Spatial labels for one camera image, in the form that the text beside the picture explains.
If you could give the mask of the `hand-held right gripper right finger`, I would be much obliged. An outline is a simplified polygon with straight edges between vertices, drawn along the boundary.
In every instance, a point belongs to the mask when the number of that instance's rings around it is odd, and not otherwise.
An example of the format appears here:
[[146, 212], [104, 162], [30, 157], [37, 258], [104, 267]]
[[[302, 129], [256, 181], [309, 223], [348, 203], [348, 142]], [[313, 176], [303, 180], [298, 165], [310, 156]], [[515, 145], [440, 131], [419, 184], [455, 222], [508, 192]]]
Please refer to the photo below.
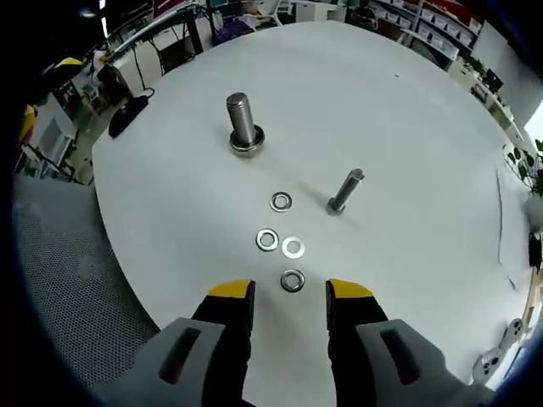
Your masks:
[[445, 356], [401, 319], [391, 320], [373, 293], [329, 279], [327, 354], [339, 406], [488, 406], [493, 391], [467, 385]]

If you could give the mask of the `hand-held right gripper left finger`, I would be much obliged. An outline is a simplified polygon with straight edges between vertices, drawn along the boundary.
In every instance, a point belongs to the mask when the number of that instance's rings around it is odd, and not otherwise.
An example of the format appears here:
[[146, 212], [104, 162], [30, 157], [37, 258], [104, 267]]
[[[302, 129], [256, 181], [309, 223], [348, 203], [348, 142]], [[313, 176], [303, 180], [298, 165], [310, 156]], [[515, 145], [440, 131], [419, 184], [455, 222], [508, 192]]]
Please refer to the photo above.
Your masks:
[[255, 281], [211, 288], [193, 315], [149, 339], [133, 366], [92, 391], [102, 406], [243, 406]]

